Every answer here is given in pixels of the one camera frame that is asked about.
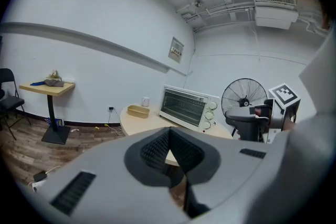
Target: oven door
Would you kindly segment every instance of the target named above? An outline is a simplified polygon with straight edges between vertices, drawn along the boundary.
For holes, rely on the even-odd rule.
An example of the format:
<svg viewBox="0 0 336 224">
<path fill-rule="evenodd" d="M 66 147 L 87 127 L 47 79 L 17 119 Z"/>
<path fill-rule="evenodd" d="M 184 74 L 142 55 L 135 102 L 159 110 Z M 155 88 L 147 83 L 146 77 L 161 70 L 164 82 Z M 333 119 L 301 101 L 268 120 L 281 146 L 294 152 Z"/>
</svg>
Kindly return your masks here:
<svg viewBox="0 0 336 224">
<path fill-rule="evenodd" d="M 191 129 L 198 130 L 207 101 L 208 98 L 206 97 L 166 88 L 164 90 L 161 111 L 196 127 Z"/>
</svg>

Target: high table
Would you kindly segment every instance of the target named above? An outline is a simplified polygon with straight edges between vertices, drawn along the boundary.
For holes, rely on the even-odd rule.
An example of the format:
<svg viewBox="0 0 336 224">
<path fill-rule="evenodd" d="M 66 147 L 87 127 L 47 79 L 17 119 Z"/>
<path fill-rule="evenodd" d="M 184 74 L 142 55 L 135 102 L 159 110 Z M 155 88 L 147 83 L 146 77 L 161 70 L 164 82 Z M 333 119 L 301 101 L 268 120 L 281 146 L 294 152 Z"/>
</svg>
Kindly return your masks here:
<svg viewBox="0 0 336 224">
<path fill-rule="evenodd" d="M 70 131 L 70 127 L 57 127 L 54 115 L 53 96 L 61 96 L 63 93 L 73 89 L 74 83 L 64 83 L 63 87 L 50 87 L 46 85 L 31 86 L 31 83 L 21 84 L 19 88 L 26 91 L 46 94 L 48 99 L 48 109 L 50 115 L 51 126 L 42 137 L 43 142 L 64 145 Z"/>
<path fill-rule="evenodd" d="M 125 107 L 120 114 L 120 125 L 123 128 L 125 135 L 133 135 L 141 133 L 144 131 L 149 131 L 153 129 L 163 128 L 163 127 L 181 127 L 180 125 L 167 120 L 166 118 L 159 116 L 159 106 L 151 105 L 148 107 L 150 113 L 147 119 L 141 119 L 135 116 L 131 116 L 127 113 L 127 107 Z M 215 126 L 211 127 L 208 134 L 204 135 L 213 135 L 226 139 L 232 139 L 230 132 L 220 123 L 217 123 Z M 173 153 L 169 151 L 166 163 L 174 166 L 178 166 Z"/>
</svg>

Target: wooden floor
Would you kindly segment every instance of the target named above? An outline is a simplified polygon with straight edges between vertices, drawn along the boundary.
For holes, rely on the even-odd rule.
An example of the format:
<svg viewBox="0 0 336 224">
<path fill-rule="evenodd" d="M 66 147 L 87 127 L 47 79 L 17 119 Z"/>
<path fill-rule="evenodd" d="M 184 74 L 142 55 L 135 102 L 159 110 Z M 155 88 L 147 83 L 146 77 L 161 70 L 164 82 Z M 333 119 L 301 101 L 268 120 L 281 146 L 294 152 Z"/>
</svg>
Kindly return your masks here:
<svg viewBox="0 0 336 224">
<path fill-rule="evenodd" d="M 9 125 L 15 120 L 14 115 L 11 115 Z M 22 119 L 11 128 L 17 140 L 13 139 L 4 123 L 3 130 L 0 131 L 2 157 L 14 178 L 25 185 L 33 182 L 33 175 L 42 170 L 49 171 L 56 166 L 63 166 L 98 144 L 124 137 L 107 127 L 97 130 L 94 127 L 71 126 L 72 130 L 79 129 L 79 131 L 70 132 L 65 145 L 51 144 L 41 141 L 49 126 L 48 123 L 34 119 L 30 119 L 30 122 L 31 126 L 26 119 Z M 172 188 L 170 193 L 178 206 L 182 207 L 185 180 Z"/>
</svg>

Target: fan guard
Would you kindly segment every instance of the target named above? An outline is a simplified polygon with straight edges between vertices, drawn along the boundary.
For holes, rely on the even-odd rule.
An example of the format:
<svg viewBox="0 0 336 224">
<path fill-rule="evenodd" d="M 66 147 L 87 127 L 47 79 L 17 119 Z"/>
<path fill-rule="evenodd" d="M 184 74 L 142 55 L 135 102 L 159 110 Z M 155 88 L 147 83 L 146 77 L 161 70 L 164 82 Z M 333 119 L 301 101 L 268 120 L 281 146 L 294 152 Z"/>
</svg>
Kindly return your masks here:
<svg viewBox="0 0 336 224">
<path fill-rule="evenodd" d="M 238 79 L 232 82 L 222 96 L 222 110 L 238 108 L 249 105 L 264 104 L 267 99 L 265 89 L 253 79 Z"/>
</svg>

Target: oven knob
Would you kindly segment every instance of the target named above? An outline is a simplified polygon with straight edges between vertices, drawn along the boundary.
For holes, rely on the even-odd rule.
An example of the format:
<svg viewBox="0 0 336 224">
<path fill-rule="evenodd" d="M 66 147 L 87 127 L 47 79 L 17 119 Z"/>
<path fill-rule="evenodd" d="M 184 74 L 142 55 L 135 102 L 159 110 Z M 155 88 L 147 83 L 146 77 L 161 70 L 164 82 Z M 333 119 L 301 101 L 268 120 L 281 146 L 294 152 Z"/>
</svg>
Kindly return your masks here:
<svg viewBox="0 0 336 224">
<path fill-rule="evenodd" d="M 211 102 L 209 102 L 208 106 L 211 110 L 215 110 L 217 108 L 217 103 L 214 102 L 214 101 L 211 101 Z"/>
<path fill-rule="evenodd" d="M 211 123 L 209 123 L 209 121 L 205 121 L 205 122 L 203 122 L 202 127 L 204 129 L 208 130 L 211 127 Z"/>
<path fill-rule="evenodd" d="M 215 117 L 212 112 L 206 112 L 204 116 L 207 120 L 212 120 Z"/>
</svg>

